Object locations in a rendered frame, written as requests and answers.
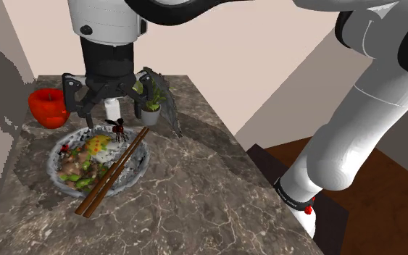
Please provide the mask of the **grey bowl of food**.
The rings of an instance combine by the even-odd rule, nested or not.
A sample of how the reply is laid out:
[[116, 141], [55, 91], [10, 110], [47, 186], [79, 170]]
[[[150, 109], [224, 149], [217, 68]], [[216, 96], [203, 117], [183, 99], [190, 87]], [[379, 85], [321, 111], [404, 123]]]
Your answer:
[[111, 125], [81, 128], [57, 141], [46, 162], [46, 171], [63, 193], [85, 197], [125, 153], [138, 131], [125, 128], [117, 140]]

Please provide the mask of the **small white bottle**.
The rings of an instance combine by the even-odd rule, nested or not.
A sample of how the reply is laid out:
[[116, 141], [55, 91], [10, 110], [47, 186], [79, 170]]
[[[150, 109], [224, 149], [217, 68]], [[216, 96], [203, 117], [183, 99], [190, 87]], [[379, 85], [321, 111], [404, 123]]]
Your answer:
[[120, 102], [118, 98], [105, 99], [104, 107], [108, 120], [116, 121], [121, 118]]

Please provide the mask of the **red and black insect toy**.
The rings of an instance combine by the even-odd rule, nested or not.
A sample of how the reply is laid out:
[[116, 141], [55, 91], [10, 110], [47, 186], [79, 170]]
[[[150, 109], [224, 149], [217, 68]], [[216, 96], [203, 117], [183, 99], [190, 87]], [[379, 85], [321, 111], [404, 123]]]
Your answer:
[[112, 125], [112, 132], [115, 133], [116, 135], [116, 141], [117, 142], [126, 142], [128, 139], [128, 136], [124, 133], [124, 119], [123, 118], [118, 118], [117, 120], [108, 120], [106, 119], [105, 122], [107, 124]]

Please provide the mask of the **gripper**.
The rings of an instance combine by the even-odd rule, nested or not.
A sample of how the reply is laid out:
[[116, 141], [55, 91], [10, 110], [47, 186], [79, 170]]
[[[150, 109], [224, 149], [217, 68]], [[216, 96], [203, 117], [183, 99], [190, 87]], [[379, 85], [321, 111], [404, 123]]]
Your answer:
[[[109, 82], [115, 85], [114, 89], [104, 92], [101, 99], [129, 96], [134, 100], [134, 113], [136, 118], [141, 118], [141, 110], [147, 101], [154, 98], [154, 89], [150, 74], [143, 70], [134, 74], [133, 43], [121, 46], [110, 46], [80, 38], [86, 76], [64, 73], [62, 75], [62, 90], [64, 105], [68, 112], [76, 112], [79, 117], [86, 120], [88, 128], [93, 128], [91, 110], [96, 105], [97, 92], [103, 84]], [[133, 87], [139, 82], [142, 92], [135, 91]], [[75, 94], [87, 85], [86, 95], [79, 101]]]

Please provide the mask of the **red apple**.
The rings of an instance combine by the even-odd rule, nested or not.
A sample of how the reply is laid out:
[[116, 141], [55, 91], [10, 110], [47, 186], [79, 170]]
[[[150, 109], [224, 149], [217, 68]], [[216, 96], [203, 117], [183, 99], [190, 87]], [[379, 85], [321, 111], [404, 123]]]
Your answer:
[[33, 117], [47, 129], [57, 129], [68, 120], [70, 113], [65, 108], [62, 90], [41, 88], [28, 97], [28, 105]]

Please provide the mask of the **green plant in white pot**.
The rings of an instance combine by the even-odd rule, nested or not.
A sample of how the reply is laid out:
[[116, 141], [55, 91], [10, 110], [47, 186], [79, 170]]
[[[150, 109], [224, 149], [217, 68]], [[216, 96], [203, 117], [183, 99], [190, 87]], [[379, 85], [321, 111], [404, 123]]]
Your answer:
[[137, 75], [138, 81], [133, 86], [133, 90], [139, 95], [146, 92], [146, 84], [153, 85], [153, 99], [141, 105], [141, 121], [146, 126], [157, 124], [159, 117], [163, 117], [172, 127], [177, 137], [182, 136], [180, 121], [178, 119], [178, 109], [175, 98], [170, 90], [170, 83], [165, 80], [161, 73], [156, 73], [149, 67], [144, 67]]

